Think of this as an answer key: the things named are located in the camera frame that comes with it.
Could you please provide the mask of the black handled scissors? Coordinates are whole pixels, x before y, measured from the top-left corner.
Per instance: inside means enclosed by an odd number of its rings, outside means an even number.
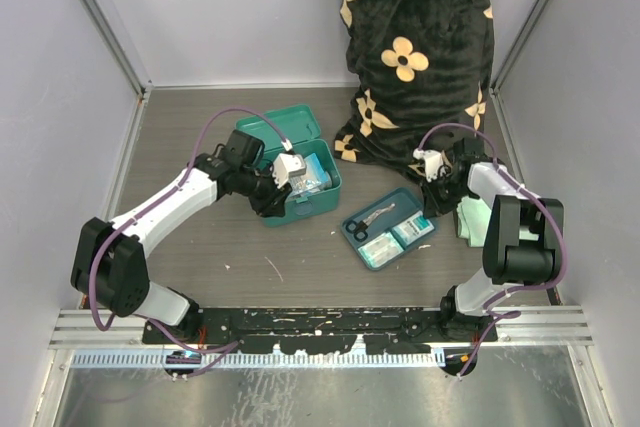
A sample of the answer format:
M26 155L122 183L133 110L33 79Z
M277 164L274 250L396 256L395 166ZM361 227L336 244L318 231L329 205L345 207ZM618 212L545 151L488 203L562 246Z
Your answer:
M376 209L369 214L363 220L356 222L355 220L349 220L345 224L346 231L352 235L352 237L358 242L364 242L368 239L368 229L371 224L381 215L392 211L395 208L394 203L390 203L388 206Z

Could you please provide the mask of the large blue cotton pack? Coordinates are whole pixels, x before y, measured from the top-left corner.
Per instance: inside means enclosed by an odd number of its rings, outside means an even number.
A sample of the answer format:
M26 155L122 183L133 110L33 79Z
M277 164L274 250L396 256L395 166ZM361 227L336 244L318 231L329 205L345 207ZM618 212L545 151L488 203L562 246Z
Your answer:
M306 164L306 172L290 180L292 197L311 195L324 191L332 186L331 176L320 163L316 153L306 156L304 161Z

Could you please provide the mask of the teal medicine kit box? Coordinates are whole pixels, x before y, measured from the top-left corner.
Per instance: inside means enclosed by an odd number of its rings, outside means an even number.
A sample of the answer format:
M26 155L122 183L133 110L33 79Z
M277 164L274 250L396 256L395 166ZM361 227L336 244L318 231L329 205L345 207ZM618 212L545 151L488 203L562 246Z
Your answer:
M236 129L264 143L259 166L289 194L282 217L263 223L279 227L337 208L342 179L311 108L298 104L245 117Z

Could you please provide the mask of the white gauze pad stack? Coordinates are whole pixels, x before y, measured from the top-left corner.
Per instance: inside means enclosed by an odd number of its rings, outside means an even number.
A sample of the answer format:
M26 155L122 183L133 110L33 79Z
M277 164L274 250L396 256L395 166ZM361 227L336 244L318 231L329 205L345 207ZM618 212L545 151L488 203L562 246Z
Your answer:
M371 270L379 270L404 252L390 232L385 232L358 248L360 257Z

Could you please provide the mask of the dark teal divided tray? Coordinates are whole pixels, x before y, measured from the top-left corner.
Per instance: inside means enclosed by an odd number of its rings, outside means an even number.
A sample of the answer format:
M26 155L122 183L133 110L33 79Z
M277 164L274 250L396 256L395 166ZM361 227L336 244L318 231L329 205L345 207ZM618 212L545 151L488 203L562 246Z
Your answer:
M394 203L395 204L395 208L392 211L381 215L380 217L378 217L371 224L371 226L368 229L368 239L365 240L364 242L356 241L352 237L352 235L349 234L346 231L345 224L349 220L355 220L356 222L358 222L360 220L363 220L365 217L367 217L369 214L374 212L376 209L386 207L390 203ZM356 212L355 214L352 214L347 219L345 219L341 223L340 229L341 229L341 232L342 232L343 236L345 237L346 241L349 243L351 248L355 251L356 255L363 262L365 267L367 269L371 270L370 268L368 268L366 266L365 262L360 257L360 255L358 253L358 248L363 246L363 245L365 245L366 243L372 241L373 239L375 239L376 237L378 237L379 235L381 235L381 234L383 234L385 232L390 232L391 233L391 229L395 225L399 224L400 222L402 222L406 218L410 217L411 215L415 214L416 212L420 212L420 213L423 214L422 204L418 200L418 198L411 191L409 191L406 188L397 188L397 189L387 193L383 197L379 198L378 200L376 200L372 204L368 205L367 207L365 207L365 208L361 209L360 211ZM409 252L417 249L421 245L422 242L424 242L425 240L429 239L432 235L434 235L436 230L437 230L437 224L436 224L435 220L431 220L431 219L429 219L429 220L435 225L435 230L430 235L422 238L420 241L416 242L413 246L411 246L408 249L404 249L403 248L404 252L400 256L398 256L395 259L393 259L392 261L388 262L383 268L381 268L379 270L371 270L371 271L376 272L376 271L380 271L380 270L386 268L387 266L389 266L392 263L394 263L397 260L399 260L401 257L403 257L406 254L408 254Z

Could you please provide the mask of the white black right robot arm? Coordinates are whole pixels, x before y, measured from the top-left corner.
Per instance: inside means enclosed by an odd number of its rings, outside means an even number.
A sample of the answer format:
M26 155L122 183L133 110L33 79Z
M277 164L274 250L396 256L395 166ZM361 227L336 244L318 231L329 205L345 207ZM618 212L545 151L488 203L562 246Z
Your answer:
M425 214L449 212L466 197L490 209L481 267L441 299L444 337L459 341L473 328L485 328L492 309L516 292L555 288L567 268L561 201L529 191L471 138L446 153L418 148L413 157L423 168Z

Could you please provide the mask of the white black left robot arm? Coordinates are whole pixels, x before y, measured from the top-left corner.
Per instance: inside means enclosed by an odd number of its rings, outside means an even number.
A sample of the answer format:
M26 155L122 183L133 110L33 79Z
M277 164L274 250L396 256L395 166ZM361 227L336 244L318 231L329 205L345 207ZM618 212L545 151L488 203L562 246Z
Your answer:
M151 281L147 260L175 229L223 197L238 194L260 217L283 217L291 181L306 171L290 141L270 166L258 166L264 143L234 130L212 153L194 156L178 177L139 206L105 221L94 217L81 228L70 283L86 295L96 326L107 330L98 309L113 317L131 315L164 324L178 343L200 331L196 303Z

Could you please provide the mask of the teal white sachet packet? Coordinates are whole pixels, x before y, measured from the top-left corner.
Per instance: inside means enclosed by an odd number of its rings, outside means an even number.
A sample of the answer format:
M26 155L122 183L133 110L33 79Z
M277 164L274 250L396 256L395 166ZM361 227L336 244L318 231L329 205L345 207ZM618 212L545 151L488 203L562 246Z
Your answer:
M391 233L404 249L408 249L434 230L435 225L422 213L416 212L395 225Z

